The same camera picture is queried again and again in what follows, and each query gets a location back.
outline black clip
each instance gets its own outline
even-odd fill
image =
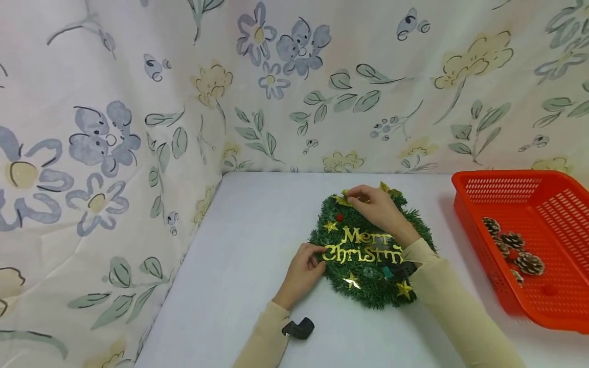
[[[387,279],[392,279],[395,281],[406,280],[409,278],[409,276],[413,275],[415,271],[417,271],[417,266],[413,262],[408,261],[401,262],[400,264],[394,264],[387,260],[383,263],[383,266],[388,268],[388,270],[391,272],[391,275],[389,275]]]
[[[282,328],[282,334],[285,336],[292,336],[298,340],[307,340],[307,337],[313,332],[313,329],[315,329],[313,321],[305,317],[300,324],[290,321],[289,324]]]

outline floral curtain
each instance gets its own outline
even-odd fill
[[[589,184],[589,0],[0,8],[0,362],[132,366],[222,172]]]

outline hand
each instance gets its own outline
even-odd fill
[[[392,235],[402,248],[421,238],[390,195],[381,189],[359,185],[348,191],[348,202],[368,221]]]
[[[301,244],[290,262],[286,277],[276,293],[273,302],[290,310],[309,290],[315,286],[325,272],[325,261],[317,262],[315,253],[325,253],[325,247]]]

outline white tabletop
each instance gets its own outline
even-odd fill
[[[230,367],[295,251],[316,227],[321,202],[380,180],[421,212],[440,255],[528,367],[587,367],[589,336],[547,330],[503,312],[454,213],[450,175],[231,173],[223,177],[136,368]],[[297,323],[304,317],[315,330],[306,341],[289,341],[281,368],[462,366],[419,300],[368,310],[323,279],[292,312]]]

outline orange plastic basket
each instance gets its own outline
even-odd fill
[[[540,326],[589,334],[589,193],[557,171],[463,171],[454,209],[503,309]],[[544,274],[520,287],[482,222],[522,234]]]

